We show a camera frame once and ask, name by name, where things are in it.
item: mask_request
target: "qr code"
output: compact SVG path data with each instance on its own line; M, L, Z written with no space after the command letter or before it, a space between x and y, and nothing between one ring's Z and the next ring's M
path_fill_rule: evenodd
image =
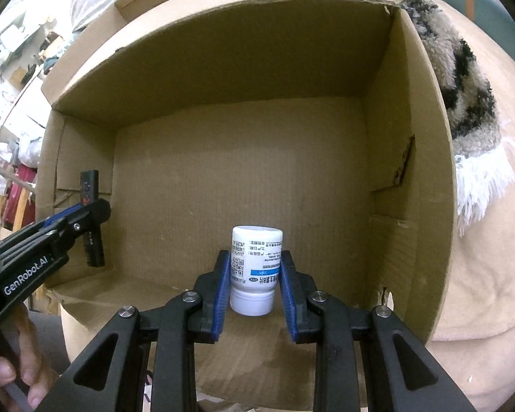
M244 272L244 259L233 257L231 259L231 270L233 275L241 276Z

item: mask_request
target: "blue stripe on label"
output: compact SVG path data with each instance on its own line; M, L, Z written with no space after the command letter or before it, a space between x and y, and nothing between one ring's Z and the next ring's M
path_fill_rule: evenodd
M272 268L270 270L250 270L251 276L270 276L271 274L276 274L279 271L279 268Z

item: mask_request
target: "white bottle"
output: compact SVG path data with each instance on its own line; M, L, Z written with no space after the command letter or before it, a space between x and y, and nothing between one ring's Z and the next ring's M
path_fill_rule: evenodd
M273 309L281 265L282 231L262 226L237 226L231 249L231 308L245 316L263 316Z

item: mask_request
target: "metal screw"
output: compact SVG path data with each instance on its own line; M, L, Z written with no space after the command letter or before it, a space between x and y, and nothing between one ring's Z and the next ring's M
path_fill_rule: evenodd
M325 302L328 299L328 293L325 291L314 291L311 294L311 299L315 302Z
M391 315L391 308L386 307L385 305L378 305L374 308L374 312L380 318L388 318Z
M198 297L199 294L196 291L185 291L181 296L184 302L196 302Z
M135 312L136 309L132 307L132 305L124 305L124 307L118 310L118 315L121 318L128 319L131 318Z

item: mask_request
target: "fingernail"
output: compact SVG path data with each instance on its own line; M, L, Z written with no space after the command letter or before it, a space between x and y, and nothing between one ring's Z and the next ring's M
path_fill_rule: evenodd
M28 385L32 386L34 384L34 380L36 378L36 373L34 370L25 370L23 372L23 382Z
M13 370L11 370L11 366L6 362L0 359L0 377L4 380L7 380L8 378L13 378L15 376L15 373Z
M40 397L36 397L31 400L30 405L33 409L36 409L41 402L42 399Z

